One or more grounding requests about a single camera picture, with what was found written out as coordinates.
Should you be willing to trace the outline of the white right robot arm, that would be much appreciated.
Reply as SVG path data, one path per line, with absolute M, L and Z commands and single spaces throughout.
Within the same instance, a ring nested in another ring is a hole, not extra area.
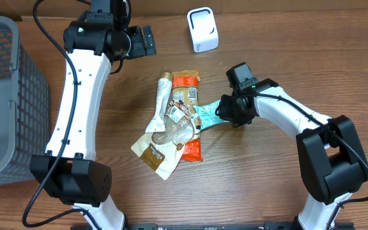
M 264 118 L 296 141 L 308 198 L 292 222 L 267 222 L 264 228 L 354 229 L 335 221 L 345 204 L 368 201 L 368 163 L 353 122 L 309 109 L 275 81 L 255 78 L 246 63 L 230 68 L 226 77 L 233 92 L 222 95 L 219 118 L 235 128 Z

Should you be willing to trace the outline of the beige brown snack pouch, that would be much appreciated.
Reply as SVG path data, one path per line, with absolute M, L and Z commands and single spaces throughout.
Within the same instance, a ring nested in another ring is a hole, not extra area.
M 165 112 L 165 131 L 142 135 L 131 150 L 163 180 L 177 167 L 185 145 L 199 138 L 201 119 L 191 105 L 171 100 Z

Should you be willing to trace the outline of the mint green wipes packet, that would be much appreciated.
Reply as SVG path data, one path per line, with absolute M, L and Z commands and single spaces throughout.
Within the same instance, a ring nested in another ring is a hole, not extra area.
M 227 121 L 219 118 L 215 114 L 215 111 L 217 110 L 219 104 L 220 104 L 220 100 L 217 100 L 208 105 L 195 105 L 194 106 L 196 113 L 198 113 L 201 119 L 201 130 L 205 130 L 209 127 L 212 127 L 212 126 L 215 126 L 221 123 L 227 123 Z

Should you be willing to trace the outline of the white gold-capped tube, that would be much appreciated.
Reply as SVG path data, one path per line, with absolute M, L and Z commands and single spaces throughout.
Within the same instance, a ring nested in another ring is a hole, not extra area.
M 165 132 L 165 112 L 169 102 L 172 84 L 172 73 L 161 73 L 157 86 L 155 113 L 146 127 L 146 133 Z

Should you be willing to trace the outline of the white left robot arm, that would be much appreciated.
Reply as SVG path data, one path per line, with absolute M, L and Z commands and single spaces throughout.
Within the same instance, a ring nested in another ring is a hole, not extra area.
M 131 26 L 129 1 L 91 1 L 64 30 L 58 50 L 66 61 L 61 104 L 45 153 L 31 157 L 30 170 L 46 192 L 80 213 L 88 229 L 128 229 L 110 195 L 111 168 L 96 161 L 100 101 L 112 64 L 156 54 L 149 26 Z

